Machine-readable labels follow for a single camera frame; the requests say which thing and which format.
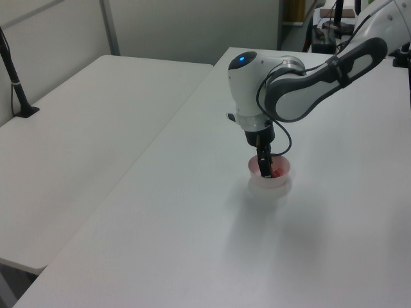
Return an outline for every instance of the table surface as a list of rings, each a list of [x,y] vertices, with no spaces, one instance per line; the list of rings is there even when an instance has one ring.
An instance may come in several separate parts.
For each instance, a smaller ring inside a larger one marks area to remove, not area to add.
[[[211,65],[103,56],[0,128],[0,263],[40,273]]]
[[[254,149],[225,118],[243,51],[226,52],[16,308],[410,307],[407,71],[385,60],[285,124],[291,179],[258,189]]]

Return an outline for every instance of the white wall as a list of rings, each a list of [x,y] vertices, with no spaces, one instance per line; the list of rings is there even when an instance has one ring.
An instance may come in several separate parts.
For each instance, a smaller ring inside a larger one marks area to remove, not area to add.
[[[99,56],[110,54],[98,0],[62,1],[4,34],[29,103]],[[0,126],[11,118],[10,79],[0,61]]]
[[[122,56],[215,64],[228,47],[276,49],[280,0],[110,0]]]

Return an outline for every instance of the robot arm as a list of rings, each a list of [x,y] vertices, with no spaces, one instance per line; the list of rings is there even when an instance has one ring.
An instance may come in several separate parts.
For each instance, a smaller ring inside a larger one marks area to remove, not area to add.
[[[291,56],[254,52],[237,56],[229,66],[236,116],[247,142],[257,148],[261,175],[271,177],[272,121],[295,122],[322,100],[376,67],[387,54],[411,40],[411,0],[375,0],[358,17],[352,40],[312,73]],[[260,85],[259,101],[256,93]]]

